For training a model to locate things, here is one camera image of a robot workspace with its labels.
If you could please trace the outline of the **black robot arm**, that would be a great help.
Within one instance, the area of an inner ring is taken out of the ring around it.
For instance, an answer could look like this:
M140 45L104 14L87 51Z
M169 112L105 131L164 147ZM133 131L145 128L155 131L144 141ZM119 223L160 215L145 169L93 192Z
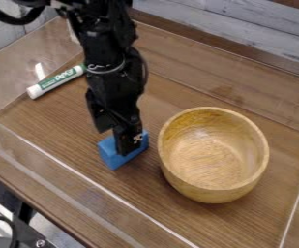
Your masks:
M141 145L137 101L148 81L148 65L133 48L136 23L124 0L12 0L28 8L63 13L84 54L85 101L96 130L112 131L121 156Z

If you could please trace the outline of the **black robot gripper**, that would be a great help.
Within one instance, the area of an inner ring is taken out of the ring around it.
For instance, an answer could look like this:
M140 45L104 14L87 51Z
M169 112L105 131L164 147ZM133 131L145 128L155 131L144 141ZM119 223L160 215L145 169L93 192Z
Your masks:
M143 124L137 100L144 92L144 67L117 70L87 68L87 108L99 133L112 128L116 153L127 156L141 145Z

